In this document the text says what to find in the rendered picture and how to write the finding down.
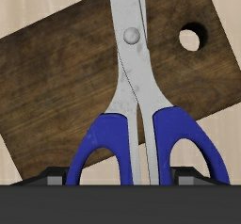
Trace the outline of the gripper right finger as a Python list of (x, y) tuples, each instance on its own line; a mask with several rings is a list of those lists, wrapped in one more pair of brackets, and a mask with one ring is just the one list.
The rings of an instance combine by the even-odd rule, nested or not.
[(205, 177), (193, 167), (172, 167), (172, 183), (175, 185), (225, 185), (210, 177)]

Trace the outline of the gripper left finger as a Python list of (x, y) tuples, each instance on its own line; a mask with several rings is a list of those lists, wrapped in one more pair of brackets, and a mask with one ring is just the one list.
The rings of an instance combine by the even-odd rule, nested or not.
[(14, 183), (14, 185), (64, 185), (68, 171), (68, 167), (48, 167), (39, 175)]

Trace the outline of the blue-handled scissors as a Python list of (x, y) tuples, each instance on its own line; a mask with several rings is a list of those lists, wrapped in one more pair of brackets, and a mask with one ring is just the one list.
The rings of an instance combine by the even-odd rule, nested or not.
[(117, 43), (118, 84), (106, 111), (84, 136), (67, 175), (67, 185), (78, 185), (92, 152), (106, 148), (116, 156), (122, 185), (140, 184), (137, 112), (141, 113), (151, 185), (172, 184), (170, 153), (182, 138), (201, 151), (210, 177), (230, 182), (217, 148), (201, 127), (162, 93), (153, 76), (147, 45), (145, 0), (110, 0)]

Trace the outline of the brown wooden cutting board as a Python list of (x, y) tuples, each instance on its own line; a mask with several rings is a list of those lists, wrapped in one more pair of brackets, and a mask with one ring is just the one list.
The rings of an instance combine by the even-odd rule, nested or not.
[[(146, 0), (165, 96), (199, 120), (241, 102), (241, 69), (212, 0)], [(0, 39), (0, 135), (22, 178), (66, 167), (118, 77), (109, 0), (83, 0)]]

